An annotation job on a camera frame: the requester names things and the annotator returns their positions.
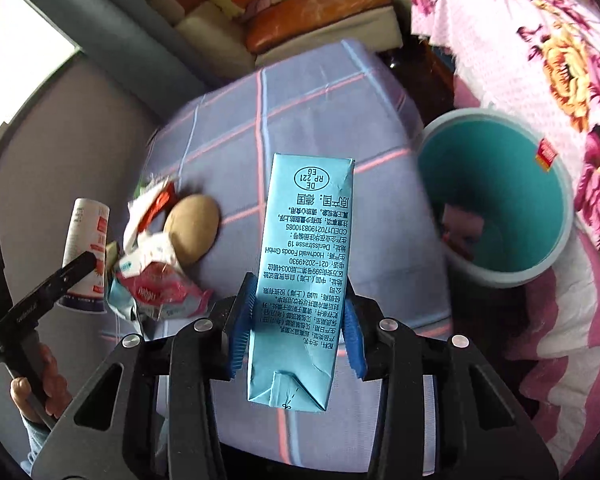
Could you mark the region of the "light blue milk carton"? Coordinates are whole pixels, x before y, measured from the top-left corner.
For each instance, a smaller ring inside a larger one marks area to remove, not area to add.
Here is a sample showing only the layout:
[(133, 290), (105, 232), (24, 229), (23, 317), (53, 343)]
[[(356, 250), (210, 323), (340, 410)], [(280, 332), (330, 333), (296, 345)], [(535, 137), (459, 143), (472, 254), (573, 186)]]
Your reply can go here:
[(327, 408), (348, 280), (353, 166), (351, 159), (273, 158), (249, 341), (253, 403)]

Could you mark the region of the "white medicine bottle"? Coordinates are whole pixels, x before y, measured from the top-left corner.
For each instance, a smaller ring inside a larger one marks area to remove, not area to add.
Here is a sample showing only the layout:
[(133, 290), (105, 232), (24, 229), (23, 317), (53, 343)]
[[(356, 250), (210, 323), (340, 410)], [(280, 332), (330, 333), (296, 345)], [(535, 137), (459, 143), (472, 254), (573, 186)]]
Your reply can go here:
[(77, 198), (69, 222), (62, 265), (80, 264), (82, 278), (69, 278), (71, 287), (58, 300), (83, 313), (105, 312), (105, 259), (110, 209), (97, 200)]

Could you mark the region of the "teal trash bin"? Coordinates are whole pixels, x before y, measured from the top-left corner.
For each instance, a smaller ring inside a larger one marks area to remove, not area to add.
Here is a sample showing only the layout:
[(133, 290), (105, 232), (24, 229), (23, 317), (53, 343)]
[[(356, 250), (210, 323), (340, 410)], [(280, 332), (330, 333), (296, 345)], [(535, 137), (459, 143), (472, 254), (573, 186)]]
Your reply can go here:
[(434, 215), (454, 206), (483, 221), (477, 240), (445, 252), (454, 268), (491, 288), (527, 284), (565, 249), (573, 226), (571, 179), (559, 158), (542, 162), (542, 139), (496, 110), (463, 108), (430, 124), (417, 163)]

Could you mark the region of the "red white snack bag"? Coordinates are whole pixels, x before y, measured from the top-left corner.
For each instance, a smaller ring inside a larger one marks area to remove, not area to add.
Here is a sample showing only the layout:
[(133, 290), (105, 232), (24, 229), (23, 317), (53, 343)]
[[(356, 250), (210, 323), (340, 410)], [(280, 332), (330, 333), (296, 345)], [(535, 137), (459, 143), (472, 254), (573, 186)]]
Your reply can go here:
[(163, 231), (171, 209), (187, 196), (178, 194), (175, 179), (152, 178), (128, 203), (129, 220), (109, 265), (106, 299), (111, 310), (132, 323), (198, 318), (209, 307), (212, 291), (186, 275), (190, 266), (178, 263)]

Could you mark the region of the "cream sofa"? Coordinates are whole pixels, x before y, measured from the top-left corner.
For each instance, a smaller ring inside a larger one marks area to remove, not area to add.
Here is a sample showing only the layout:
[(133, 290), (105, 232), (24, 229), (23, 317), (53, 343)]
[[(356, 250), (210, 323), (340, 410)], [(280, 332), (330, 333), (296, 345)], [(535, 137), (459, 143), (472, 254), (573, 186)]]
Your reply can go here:
[(259, 67), (343, 39), (370, 52), (403, 44), (396, 0), (148, 0), (216, 76)]

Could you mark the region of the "orange leather seat cushion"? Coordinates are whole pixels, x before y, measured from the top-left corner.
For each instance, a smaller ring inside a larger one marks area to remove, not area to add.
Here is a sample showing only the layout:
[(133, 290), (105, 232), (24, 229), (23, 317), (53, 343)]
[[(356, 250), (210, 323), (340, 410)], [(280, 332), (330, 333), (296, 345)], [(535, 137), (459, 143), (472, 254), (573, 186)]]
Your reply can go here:
[(284, 0), (250, 18), (245, 27), (246, 48), (260, 55), (308, 32), (390, 3), (391, 0)]

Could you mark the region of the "blue grey curtain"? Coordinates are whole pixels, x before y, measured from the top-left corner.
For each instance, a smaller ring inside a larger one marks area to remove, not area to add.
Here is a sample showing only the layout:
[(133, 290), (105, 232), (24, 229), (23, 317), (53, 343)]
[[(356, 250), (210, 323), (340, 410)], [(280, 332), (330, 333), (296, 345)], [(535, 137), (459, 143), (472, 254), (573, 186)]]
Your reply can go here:
[(147, 0), (28, 0), (156, 116), (222, 86), (202, 54)]

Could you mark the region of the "pink floral bed sheet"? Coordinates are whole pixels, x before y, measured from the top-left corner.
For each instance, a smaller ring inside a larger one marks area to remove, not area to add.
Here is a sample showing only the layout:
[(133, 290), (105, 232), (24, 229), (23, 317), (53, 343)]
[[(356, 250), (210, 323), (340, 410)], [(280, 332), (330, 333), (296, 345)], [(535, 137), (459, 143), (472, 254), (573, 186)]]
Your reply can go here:
[(510, 348), (561, 474), (600, 435), (600, 6), (595, 0), (412, 0), (412, 31), (448, 50), (455, 103), (523, 120), (574, 195), (573, 236), (527, 287), (530, 326)]

